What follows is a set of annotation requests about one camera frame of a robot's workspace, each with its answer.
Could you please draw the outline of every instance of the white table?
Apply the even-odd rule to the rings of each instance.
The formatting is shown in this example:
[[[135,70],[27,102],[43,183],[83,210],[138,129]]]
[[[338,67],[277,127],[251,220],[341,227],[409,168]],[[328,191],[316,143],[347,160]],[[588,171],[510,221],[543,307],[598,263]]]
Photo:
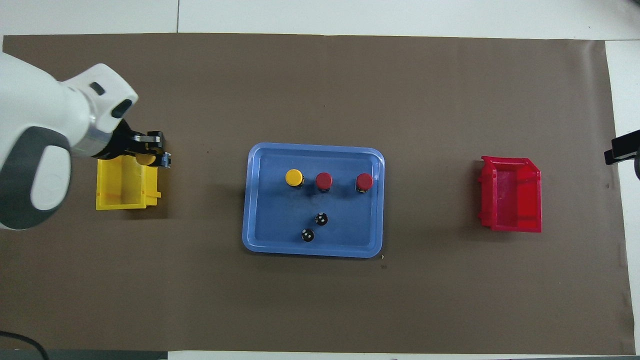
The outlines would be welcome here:
[[[0,0],[0,35],[173,32],[606,40],[616,136],[640,129],[640,5],[631,0]],[[640,309],[640,181],[631,162],[618,168],[632,305]],[[638,351],[640,311],[634,317]],[[172,360],[301,357],[471,360],[534,356],[169,353]]]

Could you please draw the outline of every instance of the gray band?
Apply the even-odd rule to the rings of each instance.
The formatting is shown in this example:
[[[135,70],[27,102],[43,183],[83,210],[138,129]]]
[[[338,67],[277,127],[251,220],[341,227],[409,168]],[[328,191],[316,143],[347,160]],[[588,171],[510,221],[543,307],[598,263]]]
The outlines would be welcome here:
[[[0,169],[0,224],[23,230],[47,220],[60,205],[39,210],[31,203],[31,187],[47,146],[69,151],[62,134],[44,127],[29,127],[18,138]]]

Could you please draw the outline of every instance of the yellow button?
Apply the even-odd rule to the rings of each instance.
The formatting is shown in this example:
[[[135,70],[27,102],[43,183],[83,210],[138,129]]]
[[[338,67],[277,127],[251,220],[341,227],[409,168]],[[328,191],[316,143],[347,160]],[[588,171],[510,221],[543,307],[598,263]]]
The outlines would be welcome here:
[[[284,177],[289,186],[300,186],[305,182],[305,178],[297,168],[292,168],[287,171],[287,175]]]
[[[155,155],[151,154],[136,154],[136,161],[140,165],[151,165],[156,160]]]

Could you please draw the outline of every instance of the black cable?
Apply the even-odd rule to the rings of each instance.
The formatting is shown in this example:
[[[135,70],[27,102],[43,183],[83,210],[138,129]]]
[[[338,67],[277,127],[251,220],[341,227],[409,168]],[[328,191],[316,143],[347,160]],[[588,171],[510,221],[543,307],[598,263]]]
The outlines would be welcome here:
[[[8,331],[2,331],[2,330],[0,330],[0,336],[4,336],[5,338],[24,341],[25,343],[35,347],[36,350],[38,350],[38,352],[40,353],[40,356],[42,356],[42,359],[49,360],[49,355],[47,355],[47,352],[44,350],[44,347],[42,347],[42,345],[40,345],[34,339],[28,338],[25,335],[15,334],[14,332],[8,332]]]

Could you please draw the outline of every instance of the yellow plastic bin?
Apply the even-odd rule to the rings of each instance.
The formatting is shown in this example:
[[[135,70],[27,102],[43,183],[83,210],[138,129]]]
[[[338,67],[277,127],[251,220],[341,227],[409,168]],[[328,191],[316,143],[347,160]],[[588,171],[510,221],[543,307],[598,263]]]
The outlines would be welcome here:
[[[145,209],[157,205],[158,168],[140,165],[133,156],[98,160],[96,210]]]

